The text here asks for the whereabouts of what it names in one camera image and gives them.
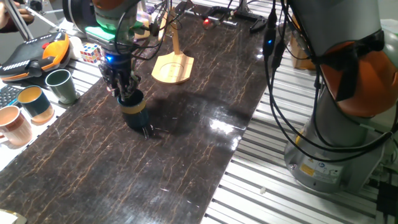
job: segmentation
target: blue mug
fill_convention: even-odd
[[[39,86],[28,86],[18,93],[18,102],[29,113],[33,122],[46,123],[54,115],[49,99]]]
[[[141,128],[147,125],[149,120],[148,109],[144,94],[140,90],[136,90],[125,101],[118,97],[118,103],[122,110],[123,119],[130,128]]]

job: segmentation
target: white mug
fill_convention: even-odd
[[[16,106],[0,109],[0,133],[15,146],[23,146],[32,140],[32,127]]]

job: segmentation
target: keyboard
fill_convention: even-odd
[[[18,104],[17,95],[20,89],[12,86],[5,86],[0,90],[0,108]]]

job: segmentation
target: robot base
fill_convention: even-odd
[[[318,101],[317,124],[322,137],[336,147],[355,147],[367,144],[379,137],[368,132],[347,119],[336,108],[328,91],[324,91]],[[366,124],[368,119],[354,118]],[[317,137],[314,120],[310,118],[303,128],[303,135],[318,145],[325,146]],[[319,149],[306,140],[296,137],[296,144],[310,155],[320,159],[343,159],[357,153],[335,153]],[[359,191],[379,164],[384,148],[381,147],[355,159],[345,162],[320,162],[302,154],[292,144],[285,148],[285,163],[292,175],[303,185],[319,192],[337,192],[340,190]]]

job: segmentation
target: person's hand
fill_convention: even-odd
[[[10,15],[6,13],[6,6],[3,2],[0,2],[0,29],[7,25],[9,19]]]
[[[17,7],[21,5],[18,2],[15,2]],[[30,23],[34,20],[34,16],[32,16],[27,9],[18,9],[22,18],[25,22]],[[10,20],[10,15],[6,12],[6,5],[3,2],[0,2],[0,29],[4,28]]]
[[[21,6],[18,2],[15,2],[15,5],[17,7]],[[21,14],[22,18],[24,19],[25,22],[30,23],[33,21],[35,18],[32,16],[27,9],[18,9],[19,13]]]

